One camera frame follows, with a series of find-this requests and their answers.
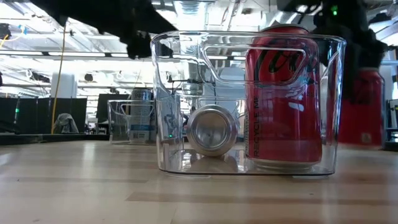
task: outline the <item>clear plastic bin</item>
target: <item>clear plastic bin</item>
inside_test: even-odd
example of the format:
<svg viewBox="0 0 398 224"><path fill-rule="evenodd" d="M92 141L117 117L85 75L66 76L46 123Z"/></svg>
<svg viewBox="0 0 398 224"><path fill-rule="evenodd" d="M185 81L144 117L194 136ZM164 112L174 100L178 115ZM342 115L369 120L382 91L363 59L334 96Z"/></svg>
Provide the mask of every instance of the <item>clear plastic bin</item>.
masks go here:
<svg viewBox="0 0 398 224"><path fill-rule="evenodd" d="M159 169L333 174L345 45L270 32L158 35L151 47Z"/></svg>
<svg viewBox="0 0 398 224"><path fill-rule="evenodd" d="M111 144L156 142L154 100L109 100L108 121Z"/></svg>

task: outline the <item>green light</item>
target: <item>green light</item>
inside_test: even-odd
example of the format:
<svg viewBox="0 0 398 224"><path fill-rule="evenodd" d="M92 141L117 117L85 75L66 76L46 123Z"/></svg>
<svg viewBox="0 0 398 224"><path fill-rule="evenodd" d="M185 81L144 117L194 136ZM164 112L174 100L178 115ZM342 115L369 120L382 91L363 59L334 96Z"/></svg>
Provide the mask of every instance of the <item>green light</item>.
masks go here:
<svg viewBox="0 0 398 224"><path fill-rule="evenodd" d="M337 10L338 10L337 6L332 6L330 10L332 11L334 16L337 16Z"/></svg>

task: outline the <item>yellow cable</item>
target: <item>yellow cable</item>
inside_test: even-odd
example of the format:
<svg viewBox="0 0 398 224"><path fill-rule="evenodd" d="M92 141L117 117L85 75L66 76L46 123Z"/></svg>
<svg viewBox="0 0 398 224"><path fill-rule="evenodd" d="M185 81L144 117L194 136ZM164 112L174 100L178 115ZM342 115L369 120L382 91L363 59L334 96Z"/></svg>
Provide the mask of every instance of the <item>yellow cable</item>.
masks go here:
<svg viewBox="0 0 398 224"><path fill-rule="evenodd" d="M6 41L7 37L8 37L8 34L7 34L7 35L4 37L4 39L1 41L0 49L1 49L2 45L4 44L4 42Z"/></svg>
<svg viewBox="0 0 398 224"><path fill-rule="evenodd" d="M6 42L11 42L11 41L16 41L17 39L20 39L22 36L19 36L19 37L16 37L16 38L14 38L14 39L11 39L11 40L5 40Z"/></svg>
<svg viewBox="0 0 398 224"><path fill-rule="evenodd" d="M52 106L51 134L54 134L55 109L57 107L58 87L60 85L60 80L61 80L63 52L65 51L65 33L66 33L66 31L67 31L67 25L65 24L65 27L63 28L63 40L62 40L62 53L61 53L60 71L58 72L57 87L55 89L54 104Z"/></svg>

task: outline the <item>red soda can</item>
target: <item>red soda can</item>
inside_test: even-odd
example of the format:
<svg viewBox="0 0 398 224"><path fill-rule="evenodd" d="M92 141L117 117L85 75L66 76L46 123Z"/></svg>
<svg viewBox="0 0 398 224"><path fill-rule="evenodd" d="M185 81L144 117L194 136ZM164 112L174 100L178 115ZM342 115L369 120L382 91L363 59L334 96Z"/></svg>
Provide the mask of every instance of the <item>red soda can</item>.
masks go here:
<svg viewBox="0 0 398 224"><path fill-rule="evenodd" d="M309 34L302 26L281 25L263 32ZM310 167L322 157L318 45L310 39L260 37L246 55L246 156L258 166ZM284 86L302 80L289 90Z"/></svg>
<svg viewBox="0 0 398 224"><path fill-rule="evenodd" d="M377 68L362 68L354 80L352 96L343 96L341 101L338 141L382 149L384 121L384 79Z"/></svg>

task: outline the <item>wooden table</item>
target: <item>wooden table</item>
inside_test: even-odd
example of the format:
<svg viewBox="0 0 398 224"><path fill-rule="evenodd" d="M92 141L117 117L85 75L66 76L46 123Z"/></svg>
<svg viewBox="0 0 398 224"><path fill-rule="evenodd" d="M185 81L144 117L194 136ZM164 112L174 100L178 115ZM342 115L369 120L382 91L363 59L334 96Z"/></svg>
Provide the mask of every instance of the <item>wooden table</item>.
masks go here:
<svg viewBox="0 0 398 224"><path fill-rule="evenodd" d="M178 178L154 147L0 147L0 223L396 224L398 153L342 149L325 179Z"/></svg>

